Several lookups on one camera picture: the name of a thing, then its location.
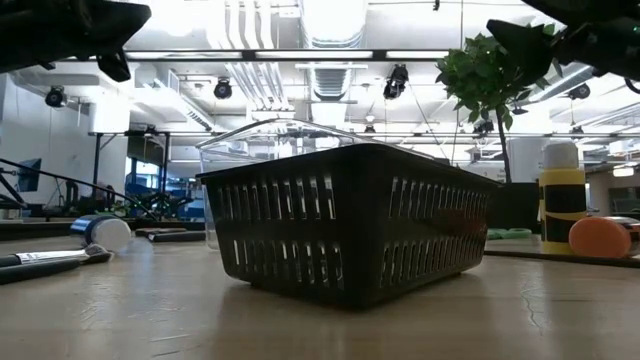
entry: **basket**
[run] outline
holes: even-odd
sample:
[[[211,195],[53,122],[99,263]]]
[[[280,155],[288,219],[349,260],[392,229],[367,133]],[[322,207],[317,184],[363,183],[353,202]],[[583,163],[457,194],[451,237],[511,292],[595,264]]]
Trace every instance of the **basket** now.
[[[280,294],[348,307],[480,263],[498,183],[381,144],[198,175],[224,269]]]

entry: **desk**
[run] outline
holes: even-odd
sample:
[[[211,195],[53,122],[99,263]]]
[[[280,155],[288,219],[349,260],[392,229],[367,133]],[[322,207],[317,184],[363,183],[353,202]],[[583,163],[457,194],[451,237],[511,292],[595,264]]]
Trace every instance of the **desk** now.
[[[109,264],[0,286],[0,349],[7,360],[635,359],[639,300],[638,270],[485,257],[349,313],[251,289],[203,244],[136,240]]]

